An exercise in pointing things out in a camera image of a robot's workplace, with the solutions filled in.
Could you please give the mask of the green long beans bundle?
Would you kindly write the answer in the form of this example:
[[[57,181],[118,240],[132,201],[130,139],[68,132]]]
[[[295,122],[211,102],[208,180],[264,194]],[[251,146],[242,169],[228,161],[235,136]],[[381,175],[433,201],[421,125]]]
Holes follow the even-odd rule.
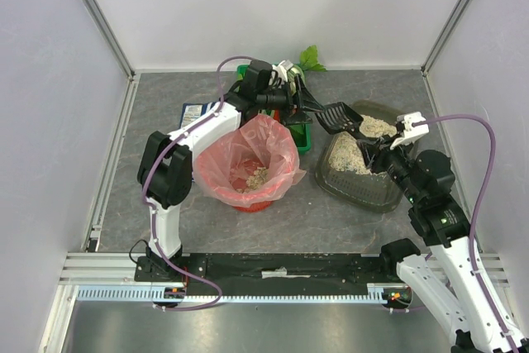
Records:
[[[296,84],[296,79],[300,79],[302,86],[306,86],[306,79],[304,71],[300,68],[299,65],[294,64],[287,72],[288,83],[290,86],[291,94],[295,94],[298,91],[298,85]]]

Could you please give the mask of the green vegetable tray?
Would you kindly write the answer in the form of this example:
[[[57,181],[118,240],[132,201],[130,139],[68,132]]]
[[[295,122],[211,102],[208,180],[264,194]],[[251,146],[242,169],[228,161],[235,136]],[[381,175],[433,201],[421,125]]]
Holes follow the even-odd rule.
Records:
[[[244,78],[248,64],[241,64],[236,68],[237,80]],[[298,153],[303,155],[312,147],[311,142],[311,128],[308,124],[288,126],[293,140],[298,148]]]

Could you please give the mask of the green leaf sprig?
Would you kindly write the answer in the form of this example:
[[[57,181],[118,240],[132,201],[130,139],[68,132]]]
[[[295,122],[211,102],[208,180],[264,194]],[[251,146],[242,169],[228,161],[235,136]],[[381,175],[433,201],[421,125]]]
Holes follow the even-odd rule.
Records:
[[[302,71],[326,71],[326,67],[319,62],[316,45],[310,45],[300,53],[298,65]]]

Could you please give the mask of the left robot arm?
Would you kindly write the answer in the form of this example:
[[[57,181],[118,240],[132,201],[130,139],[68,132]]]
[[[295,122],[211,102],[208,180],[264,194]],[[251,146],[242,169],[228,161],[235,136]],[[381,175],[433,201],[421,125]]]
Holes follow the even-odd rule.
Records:
[[[269,64],[252,59],[244,76],[222,93],[217,105],[186,127],[165,135],[152,133],[146,143],[137,179],[150,208],[150,241],[146,258],[165,274],[187,274],[175,259],[181,256],[179,206],[193,182],[193,162],[221,137],[239,131],[265,111],[279,114],[287,128],[312,123],[322,105],[307,90],[304,68],[283,60]]]

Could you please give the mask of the black litter scoop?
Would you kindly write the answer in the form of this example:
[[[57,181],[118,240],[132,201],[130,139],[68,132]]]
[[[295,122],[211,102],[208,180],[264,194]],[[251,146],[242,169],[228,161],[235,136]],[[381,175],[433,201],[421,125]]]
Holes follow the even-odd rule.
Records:
[[[322,112],[316,113],[316,118],[323,129],[330,135],[346,132],[355,138],[358,144],[373,144],[373,141],[360,131],[364,118],[344,102],[324,106]]]

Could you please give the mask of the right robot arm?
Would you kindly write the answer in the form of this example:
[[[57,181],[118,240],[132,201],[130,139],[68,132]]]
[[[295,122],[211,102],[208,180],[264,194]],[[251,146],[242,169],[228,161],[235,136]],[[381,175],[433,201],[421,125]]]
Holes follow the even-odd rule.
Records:
[[[414,231],[422,238],[449,282],[431,271],[426,258],[409,239],[383,246],[392,271],[419,297],[448,336],[454,352],[526,352],[523,336],[486,273],[471,225],[451,194],[455,175],[450,158],[424,150],[416,158],[394,138],[369,138],[354,133],[366,167],[386,173],[410,202]]]

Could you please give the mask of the blue Doritos chip bag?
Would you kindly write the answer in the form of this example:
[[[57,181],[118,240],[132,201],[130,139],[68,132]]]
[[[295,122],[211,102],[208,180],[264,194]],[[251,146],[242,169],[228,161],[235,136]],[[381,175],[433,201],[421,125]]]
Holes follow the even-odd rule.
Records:
[[[217,103],[184,103],[179,119],[179,128],[184,128],[205,113],[209,112]]]

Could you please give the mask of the dark translucent litter box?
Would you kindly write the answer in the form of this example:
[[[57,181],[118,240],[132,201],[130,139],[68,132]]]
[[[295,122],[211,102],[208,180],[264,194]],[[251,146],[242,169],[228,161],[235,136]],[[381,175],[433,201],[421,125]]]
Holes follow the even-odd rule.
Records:
[[[402,112],[368,100],[360,100],[350,106],[361,116],[368,115],[394,126]],[[359,175],[355,172],[339,172],[328,163],[336,137],[332,136],[320,155],[315,170],[317,184],[326,192],[372,212],[392,212],[403,193],[387,174]]]

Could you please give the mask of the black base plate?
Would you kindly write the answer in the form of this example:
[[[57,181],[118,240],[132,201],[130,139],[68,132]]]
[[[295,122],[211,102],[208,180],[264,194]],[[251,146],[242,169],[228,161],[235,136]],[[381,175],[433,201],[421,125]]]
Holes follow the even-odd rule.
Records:
[[[162,260],[136,259],[136,282],[183,282],[186,292],[216,295],[208,280],[227,294],[292,295],[364,294],[368,284],[400,284],[378,255],[192,253],[176,265],[198,279],[170,268]]]

